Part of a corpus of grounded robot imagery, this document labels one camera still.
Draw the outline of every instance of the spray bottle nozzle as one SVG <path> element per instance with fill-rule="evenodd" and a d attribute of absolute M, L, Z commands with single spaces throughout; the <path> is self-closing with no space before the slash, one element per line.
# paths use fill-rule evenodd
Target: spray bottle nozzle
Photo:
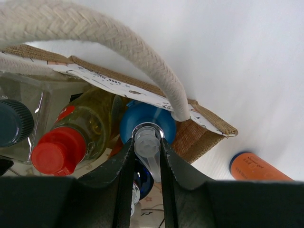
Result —
<path fill-rule="evenodd" d="M 158 129 L 159 126 L 150 123 L 139 128 L 134 136 L 135 154 L 147 167 L 156 183 L 161 182 L 160 138 L 163 137 L 163 132 L 160 133 Z"/>

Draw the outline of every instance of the orange object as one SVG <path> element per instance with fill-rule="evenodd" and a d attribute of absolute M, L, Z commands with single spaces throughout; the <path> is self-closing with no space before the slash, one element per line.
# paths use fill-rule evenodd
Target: orange object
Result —
<path fill-rule="evenodd" d="M 123 148 L 124 144 L 121 140 L 121 138 L 119 137 L 115 143 L 114 148 L 112 149 L 108 159 L 110 159 L 111 157 L 113 157 L 114 155 L 116 155 L 122 148 Z"/>
<path fill-rule="evenodd" d="M 236 180 L 293 181 L 251 152 L 236 154 L 230 162 L 230 172 Z"/>

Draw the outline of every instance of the orange cylinder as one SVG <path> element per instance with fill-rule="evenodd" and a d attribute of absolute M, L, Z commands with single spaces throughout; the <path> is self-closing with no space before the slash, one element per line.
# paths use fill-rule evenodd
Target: orange cylinder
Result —
<path fill-rule="evenodd" d="M 230 173 L 236 180 L 293 181 L 275 167 L 251 152 L 236 154 L 230 162 Z"/>

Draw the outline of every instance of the brown fabric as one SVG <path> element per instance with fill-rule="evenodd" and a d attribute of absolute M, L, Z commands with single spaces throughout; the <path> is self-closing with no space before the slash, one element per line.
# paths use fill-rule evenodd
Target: brown fabric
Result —
<path fill-rule="evenodd" d="M 90 64 L 75 56 L 66 58 L 59 54 L 47 52 L 42 49 L 28 45 L 18 45 L 14 47 L 9 47 L 4 51 L 21 57 L 35 58 L 58 63 L 76 63 L 82 67 L 93 70 L 112 79 L 116 79 L 131 84 L 133 86 L 143 88 L 152 93 L 165 96 L 164 93 L 154 85 L 150 85 L 132 77 L 128 77 L 112 70 L 108 70 L 103 67 Z M 197 101 L 188 99 L 188 103 L 191 104 L 193 108 L 195 108 L 202 116 L 204 116 L 210 123 L 212 123 L 215 127 L 217 127 L 226 135 L 238 134 L 237 129 L 226 123 L 224 120 L 212 113 L 210 110 L 200 106 Z M 188 162 L 194 162 L 200 156 L 209 151 L 218 142 L 225 138 L 220 134 L 216 134 L 197 125 L 192 120 L 177 123 L 177 129 L 178 130 L 176 133 L 175 141 L 173 142 L 172 146 L 176 153 Z"/>

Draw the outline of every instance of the red label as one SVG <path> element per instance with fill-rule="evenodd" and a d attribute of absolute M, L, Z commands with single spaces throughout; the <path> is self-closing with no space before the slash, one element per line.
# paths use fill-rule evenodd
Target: red label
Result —
<path fill-rule="evenodd" d="M 57 117 L 56 121 L 61 120 L 62 118 L 66 117 L 67 115 L 70 115 L 73 111 L 75 110 L 75 106 L 69 106 L 64 108 L 60 113 L 59 116 Z"/>

